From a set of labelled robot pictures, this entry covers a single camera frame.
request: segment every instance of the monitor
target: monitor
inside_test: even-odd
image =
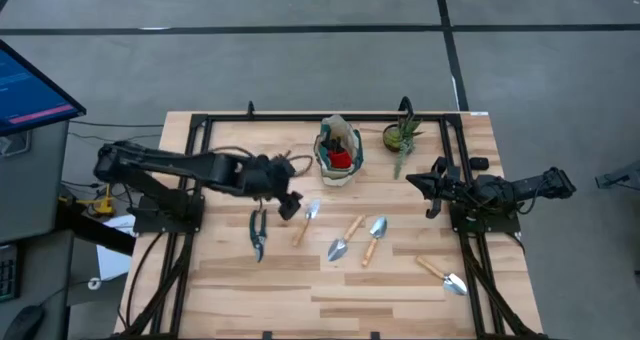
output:
[[[27,151],[27,130],[85,113],[82,105],[0,40],[0,156]]]

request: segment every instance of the potted plant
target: potted plant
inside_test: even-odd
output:
[[[397,124],[391,124],[384,129],[382,133],[382,141],[389,151],[397,152],[396,164],[393,169],[393,178],[398,179],[400,170],[404,164],[407,155],[411,154],[414,148],[413,138],[422,134],[416,132],[420,126],[419,120],[413,120],[413,117],[400,118]]]

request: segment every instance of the wooden table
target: wooden table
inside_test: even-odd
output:
[[[168,113],[161,149],[184,152],[191,115]],[[502,175],[489,116],[465,113],[462,119],[469,156],[488,157],[488,172]],[[268,238],[261,263],[255,261],[248,233],[249,213],[256,203],[205,191],[206,214],[195,237],[181,338],[260,338],[262,331],[273,331],[274,338],[368,338],[371,331],[381,332],[382,338],[475,337],[468,297],[445,292],[441,280],[414,262],[416,255],[424,255],[444,272],[454,272],[466,281],[446,206],[435,219],[425,218],[429,201],[404,180],[405,174],[429,171],[443,154],[437,123],[420,125],[419,131],[425,133],[416,138],[416,150],[408,157],[400,180],[393,180],[394,154],[381,142],[388,124],[352,125],[362,134],[362,169],[341,188],[323,185],[316,163],[306,175],[293,179],[290,190],[304,195],[303,208],[285,222],[277,214],[277,201],[267,205]],[[319,127],[311,122],[214,123],[211,147],[238,145],[256,154],[291,150],[293,155],[311,155]],[[452,129],[450,134],[457,157]],[[177,186],[177,178],[158,178]],[[315,198],[322,199],[320,212],[301,245],[294,248],[291,242],[305,221],[304,208]],[[360,214],[369,217],[349,242],[349,251],[329,262],[329,244],[342,237]],[[369,267],[363,268],[361,261],[371,240],[369,228],[377,215],[387,216],[387,234]],[[147,234],[137,240],[132,269],[153,237]],[[144,264],[132,316],[157,288],[166,238],[160,239]],[[522,250],[502,234],[488,234],[487,240],[498,289],[525,324],[541,331]],[[123,312],[132,274],[122,299]],[[486,328],[491,332],[488,300],[484,290],[480,292]],[[173,292],[166,302],[163,331],[169,328],[172,306]]]

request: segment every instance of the white paper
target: white paper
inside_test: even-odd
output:
[[[135,221],[136,218],[133,215],[124,215],[113,218],[103,223],[103,225],[133,235],[133,224]],[[96,245],[96,249],[98,251],[98,266],[100,267],[101,280],[110,280],[129,272],[129,268],[131,267],[130,256],[109,250],[102,245]]]

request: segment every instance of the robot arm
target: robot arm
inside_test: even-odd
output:
[[[576,191],[565,172],[555,167],[542,175],[513,182],[498,176],[480,175],[465,183],[460,180],[459,169],[447,167],[446,159],[442,157],[436,160],[431,172],[407,175],[406,179],[425,199],[432,201],[433,208],[427,210],[430,219],[440,212],[442,200],[462,204],[472,215],[477,212],[510,215],[519,211],[525,200],[538,196],[566,199]]]
[[[295,169],[283,156],[241,156],[207,152],[183,155],[145,148],[121,141],[104,145],[98,152],[94,175],[105,182],[123,183],[151,198],[158,207],[175,217],[187,215],[191,196],[169,189],[147,172],[184,176],[203,186],[237,197],[280,201],[279,213],[290,219],[300,208],[302,196],[287,193]]]

